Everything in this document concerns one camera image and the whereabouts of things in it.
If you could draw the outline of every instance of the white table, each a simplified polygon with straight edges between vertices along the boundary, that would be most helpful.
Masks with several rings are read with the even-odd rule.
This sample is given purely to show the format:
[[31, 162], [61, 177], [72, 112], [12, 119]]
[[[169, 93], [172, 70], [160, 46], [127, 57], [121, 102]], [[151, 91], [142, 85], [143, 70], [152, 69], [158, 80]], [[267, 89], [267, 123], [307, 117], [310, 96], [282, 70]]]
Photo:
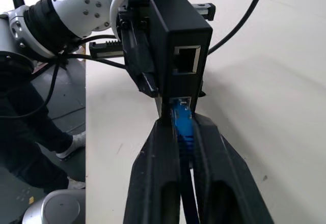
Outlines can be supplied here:
[[[251, 0], [217, 6], [212, 43]], [[326, 220], [326, 0], [261, 0], [212, 54], [197, 112], [246, 159], [276, 223]], [[87, 62], [87, 223], [122, 223], [132, 163], [157, 118], [128, 74]]]

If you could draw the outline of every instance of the floor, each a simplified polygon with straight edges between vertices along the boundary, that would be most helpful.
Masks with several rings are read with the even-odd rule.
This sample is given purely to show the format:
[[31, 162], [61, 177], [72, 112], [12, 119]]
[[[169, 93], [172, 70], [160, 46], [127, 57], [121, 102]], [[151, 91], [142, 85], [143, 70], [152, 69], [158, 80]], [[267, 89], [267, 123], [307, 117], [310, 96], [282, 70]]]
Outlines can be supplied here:
[[[53, 73], [50, 68], [33, 81], [33, 85], [46, 97]], [[55, 124], [70, 134], [85, 131], [85, 64], [71, 60], [67, 71], [60, 69], [53, 96], [48, 104], [49, 116], [59, 117], [80, 109], [63, 118], [54, 120]], [[79, 181], [85, 181], [85, 150], [79, 151], [68, 162], [61, 162], [54, 152], [41, 147], [42, 152], [68, 175]], [[29, 207], [31, 197], [37, 201], [44, 197], [43, 190], [30, 187], [0, 167], [0, 223], [9, 223], [19, 217]]]

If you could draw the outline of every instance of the leg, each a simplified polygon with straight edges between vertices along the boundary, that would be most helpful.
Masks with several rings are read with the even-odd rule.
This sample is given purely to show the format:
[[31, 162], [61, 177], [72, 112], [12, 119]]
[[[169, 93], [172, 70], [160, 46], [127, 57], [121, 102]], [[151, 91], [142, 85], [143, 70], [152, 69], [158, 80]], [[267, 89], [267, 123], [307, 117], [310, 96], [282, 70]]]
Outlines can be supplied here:
[[[0, 115], [16, 115], [6, 99], [0, 99]], [[45, 193], [68, 187], [67, 174], [28, 139], [30, 132], [23, 121], [1, 119], [0, 130], [0, 164], [10, 173]]]
[[[19, 115], [36, 110], [44, 102], [31, 83], [11, 93], [8, 99]], [[62, 153], [71, 146], [72, 136], [62, 132], [48, 117], [48, 112], [45, 107], [24, 121], [37, 136], [39, 144], [50, 151]]]

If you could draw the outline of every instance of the shoe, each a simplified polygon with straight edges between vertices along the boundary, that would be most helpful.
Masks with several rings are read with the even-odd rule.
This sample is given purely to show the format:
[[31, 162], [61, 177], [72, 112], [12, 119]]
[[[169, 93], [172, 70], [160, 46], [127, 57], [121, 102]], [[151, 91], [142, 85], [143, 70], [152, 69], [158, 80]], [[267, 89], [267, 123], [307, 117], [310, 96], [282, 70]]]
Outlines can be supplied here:
[[86, 187], [85, 182], [78, 182], [78, 181], [71, 179], [70, 177], [67, 177], [67, 178], [69, 180], [67, 189], [84, 189]]
[[86, 145], [86, 132], [82, 132], [81, 134], [72, 136], [72, 143], [65, 152], [57, 154], [59, 160], [66, 161], [71, 158], [77, 149], [83, 148]]

